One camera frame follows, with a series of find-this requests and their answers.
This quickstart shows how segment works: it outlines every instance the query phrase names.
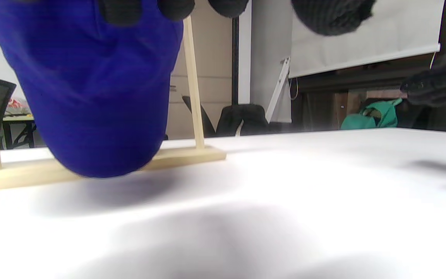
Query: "white stand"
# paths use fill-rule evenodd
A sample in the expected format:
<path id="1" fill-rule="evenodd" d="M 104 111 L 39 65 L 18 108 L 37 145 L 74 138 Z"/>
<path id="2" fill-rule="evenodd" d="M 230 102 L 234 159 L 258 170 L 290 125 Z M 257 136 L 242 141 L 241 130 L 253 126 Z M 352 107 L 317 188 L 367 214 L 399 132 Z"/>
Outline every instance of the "white stand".
<path id="1" fill-rule="evenodd" d="M 271 96 L 271 101 L 269 102 L 268 109 L 266 110 L 266 120 L 268 123 L 271 121 L 271 117 L 273 117 L 274 109 L 276 109 L 276 104 L 278 103 L 278 99 L 283 91 L 283 87 L 287 82 L 288 71 L 290 70 L 290 57 L 285 58 L 283 61 L 283 66 L 281 67 L 280 75 L 278 76 L 278 81 L 276 82 L 276 86 L 274 87 L 273 95 Z"/>
<path id="2" fill-rule="evenodd" d="M 175 148 L 160 150 L 144 170 L 173 168 L 203 162 L 224 160 L 226 153 L 204 145 L 202 114 L 197 81 L 192 21 L 189 16 L 184 20 L 184 48 L 187 60 L 189 93 L 192 105 L 192 120 L 196 146 L 194 148 Z M 0 159 L 0 189 L 43 185 L 81 179 L 55 159 L 44 161 L 20 162 L 2 165 Z"/>

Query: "wooden base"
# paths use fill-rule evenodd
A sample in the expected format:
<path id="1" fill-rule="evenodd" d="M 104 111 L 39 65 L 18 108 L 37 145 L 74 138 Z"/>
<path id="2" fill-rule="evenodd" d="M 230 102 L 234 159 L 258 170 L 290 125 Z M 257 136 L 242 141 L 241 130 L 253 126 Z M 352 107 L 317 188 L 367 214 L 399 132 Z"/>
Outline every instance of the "wooden base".
<path id="1" fill-rule="evenodd" d="M 205 148 L 172 148 L 160 150 L 142 170 L 159 170 L 211 161 L 225 160 L 226 153 Z M 0 189 L 67 182 L 83 177 L 67 170 L 55 159 L 18 162 L 3 165 L 0 170 Z"/>

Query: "black pole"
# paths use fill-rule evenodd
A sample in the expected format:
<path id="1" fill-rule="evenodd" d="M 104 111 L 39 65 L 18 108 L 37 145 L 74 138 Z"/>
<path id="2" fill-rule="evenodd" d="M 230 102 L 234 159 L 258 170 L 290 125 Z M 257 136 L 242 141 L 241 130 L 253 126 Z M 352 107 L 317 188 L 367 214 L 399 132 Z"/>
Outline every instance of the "black pole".
<path id="1" fill-rule="evenodd" d="M 238 18 L 232 19 L 232 105 L 238 104 Z"/>

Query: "wooden stand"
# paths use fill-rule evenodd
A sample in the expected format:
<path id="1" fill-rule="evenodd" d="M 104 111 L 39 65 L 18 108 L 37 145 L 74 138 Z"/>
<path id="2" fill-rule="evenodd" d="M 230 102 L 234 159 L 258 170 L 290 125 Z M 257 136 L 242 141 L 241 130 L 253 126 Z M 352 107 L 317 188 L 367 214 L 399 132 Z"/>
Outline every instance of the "wooden stand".
<path id="1" fill-rule="evenodd" d="M 142 170 L 174 168 L 224 160 L 226 158 L 225 152 L 204 145 L 194 38 L 190 16 L 184 20 L 184 48 L 196 146 L 194 148 L 160 150 Z M 0 159 L 0 189 L 66 182 L 81 178 L 64 168 L 55 159 L 24 161 L 7 165 L 2 165 Z"/>

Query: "gloved hand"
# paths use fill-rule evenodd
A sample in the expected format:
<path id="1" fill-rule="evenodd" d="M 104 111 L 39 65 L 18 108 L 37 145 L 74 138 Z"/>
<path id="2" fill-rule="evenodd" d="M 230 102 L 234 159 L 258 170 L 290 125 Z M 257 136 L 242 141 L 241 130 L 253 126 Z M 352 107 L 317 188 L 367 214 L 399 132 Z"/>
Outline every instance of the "gloved hand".
<path id="1" fill-rule="evenodd" d="M 17 0 L 36 2 L 40 0 Z M 194 0 L 157 0 L 163 16 L 182 21 L 195 7 Z M 224 17 L 239 17 L 249 0 L 208 0 L 213 9 Z M 142 16 L 142 0 L 97 0 L 106 22 L 116 26 L 131 26 Z M 292 0 L 299 20 L 313 32 L 337 36 L 354 32 L 371 17 L 376 0 Z"/>
<path id="2" fill-rule="evenodd" d="M 446 105 L 446 65 L 407 78 L 400 90 L 407 93 L 407 99 L 415 105 Z"/>

